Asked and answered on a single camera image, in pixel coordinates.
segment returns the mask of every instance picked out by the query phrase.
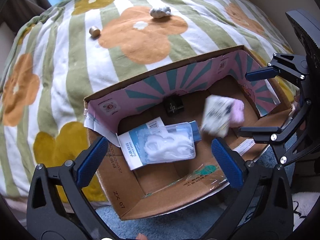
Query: white flower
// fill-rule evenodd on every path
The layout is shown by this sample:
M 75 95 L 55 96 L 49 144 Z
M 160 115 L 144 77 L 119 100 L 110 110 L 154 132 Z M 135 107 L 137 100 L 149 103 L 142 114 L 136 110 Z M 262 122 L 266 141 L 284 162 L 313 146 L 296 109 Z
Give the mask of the white flower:
M 148 23 L 144 21 L 138 21 L 133 25 L 133 27 L 138 30 L 143 30 L 147 26 L 148 26 Z
M 96 0 L 89 0 L 88 3 L 93 3 L 95 2 Z

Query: gold cylinder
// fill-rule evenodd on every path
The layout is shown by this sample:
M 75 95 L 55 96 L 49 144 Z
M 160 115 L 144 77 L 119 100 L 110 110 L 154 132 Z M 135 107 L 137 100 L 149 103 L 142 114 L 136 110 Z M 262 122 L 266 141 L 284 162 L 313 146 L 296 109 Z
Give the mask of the gold cylinder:
M 100 30 L 96 26 L 92 26 L 89 30 L 89 33 L 94 39 L 100 36 Z

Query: white toy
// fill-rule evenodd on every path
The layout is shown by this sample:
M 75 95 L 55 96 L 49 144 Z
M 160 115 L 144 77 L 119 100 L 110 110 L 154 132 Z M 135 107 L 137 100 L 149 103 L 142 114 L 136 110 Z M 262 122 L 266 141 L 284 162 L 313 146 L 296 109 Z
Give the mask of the white toy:
M 224 138 L 228 134 L 233 98 L 210 95 L 205 100 L 201 130 Z
M 164 7 L 154 7 L 150 10 L 150 15 L 153 17 L 153 18 L 156 18 L 156 19 L 160 19 L 162 17 L 166 17 L 166 16 L 170 16 L 171 15 L 171 10 L 170 10 L 170 7 L 169 6 L 164 6 Z

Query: white rock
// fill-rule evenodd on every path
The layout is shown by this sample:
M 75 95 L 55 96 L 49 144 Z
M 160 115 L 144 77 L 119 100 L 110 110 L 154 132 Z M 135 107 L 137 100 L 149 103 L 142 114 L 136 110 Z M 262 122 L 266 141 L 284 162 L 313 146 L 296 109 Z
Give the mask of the white rock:
M 170 10 L 170 7 L 169 6 L 164 6 L 164 7 L 153 7 L 151 10 L 150 10 L 150 15 L 153 17 L 153 18 L 156 18 L 156 19 L 160 19 L 162 17 L 166 17 L 166 16 L 170 16 L 171 14 L 171 10 Z

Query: white wall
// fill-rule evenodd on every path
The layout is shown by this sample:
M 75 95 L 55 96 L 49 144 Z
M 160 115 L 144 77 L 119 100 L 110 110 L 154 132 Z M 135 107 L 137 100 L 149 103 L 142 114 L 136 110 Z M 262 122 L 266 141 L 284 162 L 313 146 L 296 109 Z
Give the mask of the white wall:
M 314 0 L 250 0 L 262 9 L 275 23 L 276 27 L 289 42 L 294 53 L 305 55 L 303 46 L 296 38 L 293 28 L 285 16 L 286 11 L 304 9 L 320 22 L 320 9 Z
M 14 37 L 14 33 L 9 29 L 6 23 L 2 23 L 0 26 L 0 79 L 4 70 L 4 62 L 9 55 Z

